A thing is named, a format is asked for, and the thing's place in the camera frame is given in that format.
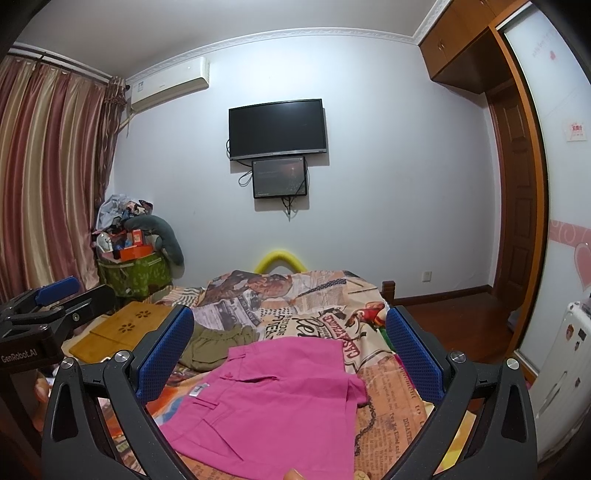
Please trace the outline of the pink pants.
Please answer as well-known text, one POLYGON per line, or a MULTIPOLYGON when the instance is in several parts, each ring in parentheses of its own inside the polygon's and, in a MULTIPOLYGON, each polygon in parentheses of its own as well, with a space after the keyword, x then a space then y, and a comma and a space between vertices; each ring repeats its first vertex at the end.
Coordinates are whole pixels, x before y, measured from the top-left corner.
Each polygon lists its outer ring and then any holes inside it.
POLYGON ((230 348, 161 431, 177 453, 243 479, 351 479, 365 383, 342 342, 287 337, 230 348))

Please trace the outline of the bamboo lap desk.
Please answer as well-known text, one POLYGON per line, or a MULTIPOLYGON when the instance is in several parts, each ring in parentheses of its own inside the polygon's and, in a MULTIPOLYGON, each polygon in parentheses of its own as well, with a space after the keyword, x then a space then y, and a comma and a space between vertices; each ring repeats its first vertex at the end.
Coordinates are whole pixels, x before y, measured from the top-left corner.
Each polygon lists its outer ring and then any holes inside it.
POLYGON ((131 302, 113 315, 93 320, 80 335, 66 341, 62 350, 80 362, 100 363, 120 350, 132 351, 171 311, 165 305, 131 302))

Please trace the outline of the green patterned storage box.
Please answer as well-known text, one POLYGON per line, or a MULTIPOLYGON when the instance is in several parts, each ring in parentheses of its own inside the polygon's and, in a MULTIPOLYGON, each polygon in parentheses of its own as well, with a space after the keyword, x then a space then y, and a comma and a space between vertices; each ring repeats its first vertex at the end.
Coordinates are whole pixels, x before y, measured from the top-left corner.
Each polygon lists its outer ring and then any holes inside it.
POLYGON ((99 260, 97 265, 101 283, 119 298, 145 299, 172 282, 168 262, 158 252, 127 262, 99 260))

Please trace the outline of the orange box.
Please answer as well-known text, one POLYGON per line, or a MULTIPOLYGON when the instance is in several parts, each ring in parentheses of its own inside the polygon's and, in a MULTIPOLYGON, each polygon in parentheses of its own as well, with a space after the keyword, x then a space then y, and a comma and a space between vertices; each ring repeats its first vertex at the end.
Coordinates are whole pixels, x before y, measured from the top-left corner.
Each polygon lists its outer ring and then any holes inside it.
POLYGON ((113 251, 113 259, 121 262, 135 261, 151 255, 154 252, 153 247, 147 245, 132 245, 120 250, 113 251))

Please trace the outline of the grey plush toy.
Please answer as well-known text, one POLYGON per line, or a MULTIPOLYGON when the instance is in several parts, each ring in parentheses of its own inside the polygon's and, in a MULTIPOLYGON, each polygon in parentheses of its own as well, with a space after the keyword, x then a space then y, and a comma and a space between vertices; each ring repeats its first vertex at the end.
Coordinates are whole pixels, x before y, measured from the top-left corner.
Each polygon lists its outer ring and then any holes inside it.
POLYGON ((154 243, 155 249, 163 253, 173 265, 178 267, 184 265, 183 252, 174 231, 164 219, 153 214, 144 214, 130 217, 124 220, 122 225, 127 231, 139 229, 146 235, 155 235, 157 237, 154 243))

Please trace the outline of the olive green folded pants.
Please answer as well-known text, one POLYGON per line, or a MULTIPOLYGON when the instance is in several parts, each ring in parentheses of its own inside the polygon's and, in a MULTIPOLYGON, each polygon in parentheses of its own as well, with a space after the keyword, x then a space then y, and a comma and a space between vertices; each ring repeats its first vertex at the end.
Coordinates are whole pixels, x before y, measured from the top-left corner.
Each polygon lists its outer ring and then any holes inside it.
POLYGON ((235 325, 230 330, 213 330, 196 324, 179 363, 197 372, 208 372, 221 366, 230 348, 259 340, 259 332, 250 326, 235 325))

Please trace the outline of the striped red gold curtain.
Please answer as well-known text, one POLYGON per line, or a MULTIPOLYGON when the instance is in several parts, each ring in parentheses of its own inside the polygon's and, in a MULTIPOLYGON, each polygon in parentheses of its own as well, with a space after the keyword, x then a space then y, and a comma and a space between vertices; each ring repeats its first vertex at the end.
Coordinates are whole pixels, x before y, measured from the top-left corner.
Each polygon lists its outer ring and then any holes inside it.
POLYGON ((1 298, 69 276, 97 285, 91 248, 125 85, 41 61, 1 63, 1 298))

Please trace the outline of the brown wooden door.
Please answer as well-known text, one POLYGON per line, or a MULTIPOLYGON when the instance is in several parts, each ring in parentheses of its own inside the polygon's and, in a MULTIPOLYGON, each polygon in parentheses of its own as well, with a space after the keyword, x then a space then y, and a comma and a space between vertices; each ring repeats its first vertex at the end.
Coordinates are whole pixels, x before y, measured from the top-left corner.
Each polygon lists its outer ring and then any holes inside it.
POLYGON ((535 243, 536 187, 528 124, 517 87, 506 85, 488 97, 497 139, 501 176, 501 242, 496 296, 522 305, 535 243))

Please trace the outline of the newspaper print blanket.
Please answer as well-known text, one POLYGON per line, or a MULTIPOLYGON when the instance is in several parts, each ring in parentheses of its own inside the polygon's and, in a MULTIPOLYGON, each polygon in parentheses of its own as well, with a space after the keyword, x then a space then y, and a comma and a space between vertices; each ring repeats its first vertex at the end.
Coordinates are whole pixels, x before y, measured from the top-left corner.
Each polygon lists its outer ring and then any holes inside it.
POLYGON ((174 306, 193 335, 148 412, 194 476, 380 479, 433 412, 384 338, 388 303, 346 271, 233 271, 100 316, 65 345, 96 363, 174 306))

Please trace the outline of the yellow foam arch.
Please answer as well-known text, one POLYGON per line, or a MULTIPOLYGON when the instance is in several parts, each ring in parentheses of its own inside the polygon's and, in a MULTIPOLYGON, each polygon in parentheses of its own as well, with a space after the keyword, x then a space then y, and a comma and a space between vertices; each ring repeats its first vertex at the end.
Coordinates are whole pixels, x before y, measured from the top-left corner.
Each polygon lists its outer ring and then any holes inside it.
POLYGON ((291 254, 287 250, 273 250, 263 256, 263 259, 256 265, 254 272, 256 274, 264 274, 273 269, 274 265, 286 265, 290 271, 294 273, 303 273, 307 271, 307 267, 301 262, 299 258, 291 254))

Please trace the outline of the white air conditioner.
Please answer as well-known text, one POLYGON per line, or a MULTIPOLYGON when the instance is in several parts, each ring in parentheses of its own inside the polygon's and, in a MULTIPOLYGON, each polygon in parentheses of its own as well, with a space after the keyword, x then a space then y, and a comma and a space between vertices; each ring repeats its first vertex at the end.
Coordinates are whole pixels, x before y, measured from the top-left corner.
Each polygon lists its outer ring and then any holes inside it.
POLYGON ((131 86, 130 107, 143 112, 209 87, 209 61, 193 58, 146 76, 131 86))

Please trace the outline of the wooden wardrobe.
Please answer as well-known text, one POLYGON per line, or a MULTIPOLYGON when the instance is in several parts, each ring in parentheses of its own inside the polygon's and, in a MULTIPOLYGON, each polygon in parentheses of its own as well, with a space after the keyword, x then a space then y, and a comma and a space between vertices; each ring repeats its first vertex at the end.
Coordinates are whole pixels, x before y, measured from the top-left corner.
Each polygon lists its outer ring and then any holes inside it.
POLYGON ((524 1, 453 1, 420 43, 432 81, 482 94, 517 77, 497 28, 524 1))

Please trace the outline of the small black wall monitor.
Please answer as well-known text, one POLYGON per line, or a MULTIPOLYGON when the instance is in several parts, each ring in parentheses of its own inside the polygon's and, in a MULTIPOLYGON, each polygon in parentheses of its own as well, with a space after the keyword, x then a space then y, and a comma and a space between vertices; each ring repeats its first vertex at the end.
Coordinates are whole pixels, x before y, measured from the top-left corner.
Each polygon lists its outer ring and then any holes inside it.
POLYGON ((252 193, 254 199, 307 196, 307 160, 303 156, 253 160, 252 193))

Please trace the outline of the black wall television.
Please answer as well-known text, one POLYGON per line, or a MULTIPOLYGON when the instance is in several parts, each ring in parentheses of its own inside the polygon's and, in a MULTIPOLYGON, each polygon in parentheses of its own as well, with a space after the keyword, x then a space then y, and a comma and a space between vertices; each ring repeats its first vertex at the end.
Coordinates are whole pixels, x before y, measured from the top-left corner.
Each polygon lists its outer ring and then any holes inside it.
POLYGON ((231 160, 327 151, 322 99, 271 102, 228 110, 231 160))

